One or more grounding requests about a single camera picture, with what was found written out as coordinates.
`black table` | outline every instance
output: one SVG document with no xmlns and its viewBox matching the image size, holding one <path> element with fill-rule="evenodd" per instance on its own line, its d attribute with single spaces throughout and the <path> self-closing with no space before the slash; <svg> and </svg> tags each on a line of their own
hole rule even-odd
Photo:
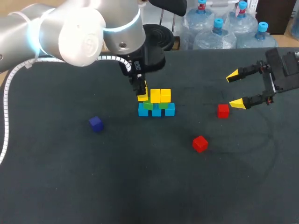
<svg viewBox="0 0 299 224">
<path fill-rule="evenodd" d="M 115 62 L 22 69 L 9 93 L 0 223 L 299 222 L 299 90 L 216 117 L 218 104 L 262 93 L 259 75 L 225 78 L 265 51 L 167 52 L 165 68 L 147 75 L 149 88 L 172 89 L 176 116 L 164 118 L 138 117 Z M 101 133 L 88 124 L 95 115 Z M 192 148 L 200 135 L 202 154 Z"/>
</svg>

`cube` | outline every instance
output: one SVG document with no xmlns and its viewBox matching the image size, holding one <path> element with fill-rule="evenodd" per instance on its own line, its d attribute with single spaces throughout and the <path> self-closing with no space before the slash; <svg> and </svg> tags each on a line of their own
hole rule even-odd
<svg viewBox="0 0 299 224">
<path fill-rule="evenodd" d="M 143 108 L 149 111 L 152 111 L 154 109 L 154 105 L 150 102 L 150 98 L 149 100 L 143 102 Z"/>
<path fill-rule="evenodd" d="M 98 116 L 95 116 L 94 118 L 89 119 L 89 124 L 93 128 L 94 132 L 100 132 L 104 128 L 103 123 Z"/>
<path fill-rule="evenodd" d="M 161 110 L 168 109 L 168 103 L 159 103 L 159 109 Z"/>
<path fill-rule="evenodd" d="M 175 104 L 168 104 L 168 108 L 165 110 L 165 116 L 174 116 L 175 115 Z"/>
<path fill-rule="evenodd" d="M 152 117 L 161 117 L 162 116 L 162 110 L 159 109 L 158 104 L 154 104 L 154 109 L 151 112 Z"/>
<path fill-rule="evenodd" d="M 139 117 L 148 117 L 149 111 L 143 108 L 143 103 L 140 103 L 138 106 L 138 115 Z"/>
<path fill-rule="evenodd" d="M 199 136 L 193 140 L 192 146 L 198 153 L 202 153 L 207 150 L 209 143 L 204 137 Z"/>
<path fill-rule="evenodd" d="M 161 103 L 171 102 L 171 89 L 161 89 Z"/>
<path fill-rule="evenodd" d="M 220 119 L 226 119 L 229 116 L 228 104 L 220 104 L 217 108 L 217 117 Z"/>
<path fill-rule="evenodd" d="M 161 90 L 150 90 L 150 102 L 152 104 L 160 103 L 161 102 Z"/>
<path fill-rule="evenodd" d="M 148 88 L 145 87 L 145 90 L 146 90 L 146 94 L 145 95 L 137 96 L 138 101 L 147 101 L 147 100 L 149 100 Z"/>
</svg>

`water bottle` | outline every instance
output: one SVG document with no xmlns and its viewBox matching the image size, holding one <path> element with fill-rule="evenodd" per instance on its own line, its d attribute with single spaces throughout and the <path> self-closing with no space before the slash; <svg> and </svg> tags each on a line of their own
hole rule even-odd
<svg viewBox="0 0 299 224">
<path fill-rule="evenodd" d="M 213 26 L 214 14 L 206 10 L 206 0 L 198 0 L 198 8 L 191 9 L 183 18 L 181 29 L 181 49 L 192 50 L 194 39 L 204 29 Z"/>
<path fill-rule="evenodd" d="M 237 38 L 233 32 L 222 29 L 223 19 L 216 18 L 214 27 L 198 34 L 194 41 L 194 49 L 233 49 Z"/>
<path fill-rule="evenodd" d="M 278 47 L 276 40 L 267 33 L 268 24 L 260 22 L 257 33 L 242 38 L 237 42 L 237 48 L 275 48 Z"/>
<path fill-rule="evenodd" d="M 229 13 L 229 29 L 234 33 L 237 39 L 240 39 L 248 34 L 255 33 L 257 29 L 257 20 L 251 14 L 246 13 L 247 2 L 239 2 L 240 12 L 236 16 L 236 12 Z"/>
<path fill-rule="evenodd" d="M 299 13 L 295 16 L 294 23 L 291 28 L 291 34 L 294 38 L 299 40 Z"/>
</svg>

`red cube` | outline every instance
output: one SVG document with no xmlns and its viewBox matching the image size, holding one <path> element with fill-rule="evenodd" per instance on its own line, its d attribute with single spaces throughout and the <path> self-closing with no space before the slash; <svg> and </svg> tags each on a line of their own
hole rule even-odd
<svg viewBox="0 0 299 224">
<path fill-rule="evenodd" d="M 194 139 L 192 144 L 193 148 L 199 153 L 206 151 L 208 145 L 208 141 L 205 140 L 205 138 L 202 136 L 199 136 L 198 138 Z"/>
<path fill-rule="evenodd" d="M 229 106 L 228 104 L 219 104 L 217 108 L 218 118 L 228 118 L 229 116 Z"/>
</svg>

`green block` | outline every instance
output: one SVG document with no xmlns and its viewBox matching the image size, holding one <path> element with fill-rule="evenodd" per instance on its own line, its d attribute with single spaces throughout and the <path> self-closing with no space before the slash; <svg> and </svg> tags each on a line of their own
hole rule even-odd
<svg viewBox="0 0 299 224">
<path fill-rule="evenodd" d="M 168 103 L 159 103 L 159 109 L 160 110 L 168 109 Z"/>
<path fill-rule="evenodd" d="M 150 102 L 150 97 L 149 100 L 143 102 L 143 108 L 148 111 L 152 111 L 154 109 L 154 105 Z"/>
</svg>

